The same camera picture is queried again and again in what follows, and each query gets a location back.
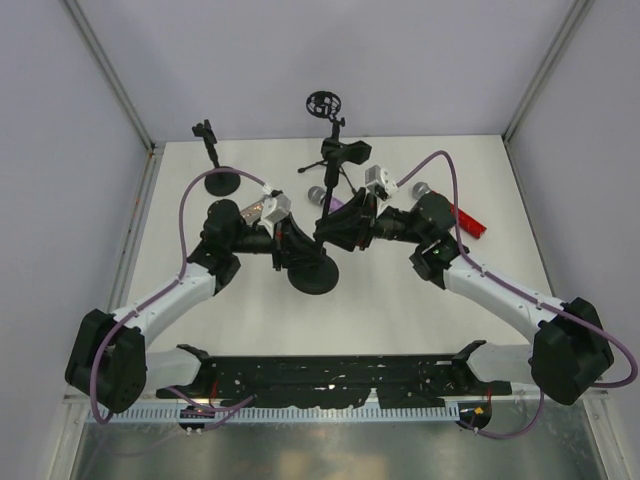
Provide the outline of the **round-base mic stand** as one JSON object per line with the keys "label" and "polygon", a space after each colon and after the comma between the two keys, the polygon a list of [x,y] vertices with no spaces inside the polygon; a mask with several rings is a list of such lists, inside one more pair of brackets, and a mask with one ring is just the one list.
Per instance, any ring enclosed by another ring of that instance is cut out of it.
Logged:
{"label": "round-base mic stand", "polygon": [[287,272],[291,285],[302,293],[323,295],[329,293],[338,284],[339,268],[324,247],[324,244],[329,242],[328,234],[332,233],[339,223],[330,213],[331,200],[340,181],[342,165],[345,163],[362,165],[369,159],[371,151],[372,147],[362,140],[344,143],[326,138],[321,145],[321,156],[325,163],[323,179],[325,196],[321,217],[316,221],[313,234],[314,258]]}
{"label": "round-base mic stand", "polygon": [[[192,133],[200,138],[205,146],[209,160],[214,170],[220,170],[222,165],[216,150],[217,138],[208,119],[197,123],[192,127]],[[240,187],[240,176],[233,172],[208,174],[204,184],[206,191],[215,197],[226,197],[234,193]]]}

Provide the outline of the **purple glitter microphone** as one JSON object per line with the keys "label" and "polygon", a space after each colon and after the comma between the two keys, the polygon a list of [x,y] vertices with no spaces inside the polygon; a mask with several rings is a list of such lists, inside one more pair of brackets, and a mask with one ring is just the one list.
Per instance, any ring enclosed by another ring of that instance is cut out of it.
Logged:
{"label": "purple glitter microphone", "polygon": [[[326,190],[321,186],[312,186],[307,192],[307,198],[313,205],[323,206],[326,200]],[[344,203],[341,200],[331,197],[329,202],[329,211],[334,212],[343,205]]]}

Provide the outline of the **silver glitter microphone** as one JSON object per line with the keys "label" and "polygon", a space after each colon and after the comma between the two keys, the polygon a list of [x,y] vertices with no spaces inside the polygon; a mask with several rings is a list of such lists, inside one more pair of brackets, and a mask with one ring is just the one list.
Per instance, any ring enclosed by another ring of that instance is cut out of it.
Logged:
{"label": "silver glitter microphone", "polygon": [[240,215],[244,220],[245,224],[248,226],[251,226],[254,223],[258,222],[262,217],[263,208],[264,208],[263,200],[256,201],[251,205],[245,207],[240,212]]}

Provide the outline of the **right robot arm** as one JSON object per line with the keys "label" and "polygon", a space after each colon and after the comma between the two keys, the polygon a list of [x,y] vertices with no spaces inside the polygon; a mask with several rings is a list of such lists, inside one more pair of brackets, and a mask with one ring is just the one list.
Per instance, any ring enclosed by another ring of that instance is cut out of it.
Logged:
{"label": "right robot arm", "polygon": [[458,243],[455,225],[453,206],[433,191],[402,211],[380,209],[373,194],[359,190],[317,221],[315,236],[346,251],[364,250],[375,239],[412,243],[410,261],[421,279],[476,303],[525,338],[522,345],[475,346],[452,370],[459,391],[474,394],[494,381],[534,384],[555,402],[573,404],[613,363],[596,309],[489,270]]}

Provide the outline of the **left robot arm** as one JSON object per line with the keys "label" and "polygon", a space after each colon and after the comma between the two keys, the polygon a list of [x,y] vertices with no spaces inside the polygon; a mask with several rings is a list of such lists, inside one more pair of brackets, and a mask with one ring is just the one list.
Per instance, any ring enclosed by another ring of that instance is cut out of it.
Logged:
{"label": "left robot arm", "polygon": [[206,396],[214,383],[206,352],[177,346],[148,349],[189,310],[227,287],[242,254],[271,256],[291,285],[309,295],[331,291],[339,279],[336,263],[296,224],[284,195],[263,200],[260,217],[249,221],[228,199],[210,205],[192,252],[183,254],[178,274],[130,305],[105,313],[94,309],[81,320],[64,378],[89,397],[93,410],[126,411],[146,391],[181,387]]}

